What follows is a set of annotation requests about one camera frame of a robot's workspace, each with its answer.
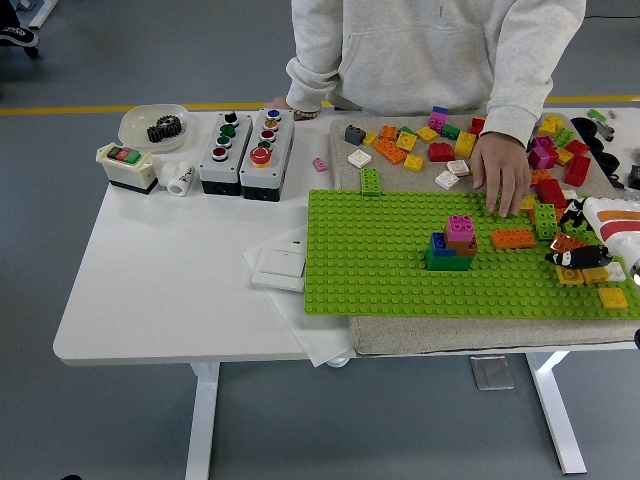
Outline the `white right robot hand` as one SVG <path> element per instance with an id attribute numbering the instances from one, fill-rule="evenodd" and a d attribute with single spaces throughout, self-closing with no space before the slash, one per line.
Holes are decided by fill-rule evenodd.
<path id="1" fill-rule="evenodd" d="M 588 197 L 572 200 L 560 223 L 574 227 L 586 222 L 600 245 L 575 248 L 565 253 L 549 253 L 545 259 L 569 269 L 604 267 L 620 257 L 631 276 L 639 274 L 639 202 Z"/>

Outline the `person's left hand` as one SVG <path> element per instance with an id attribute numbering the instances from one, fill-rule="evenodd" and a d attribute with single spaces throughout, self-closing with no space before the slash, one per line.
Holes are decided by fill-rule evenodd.
<path id="1" fill-rule="evenodd" d="M 471 156 L 473 188 L 486 190 L 486 209 L 498 208 L 501 217 L 516 215 L 530 186 L 525 147 L 497 132 L 483 134 Z"/>

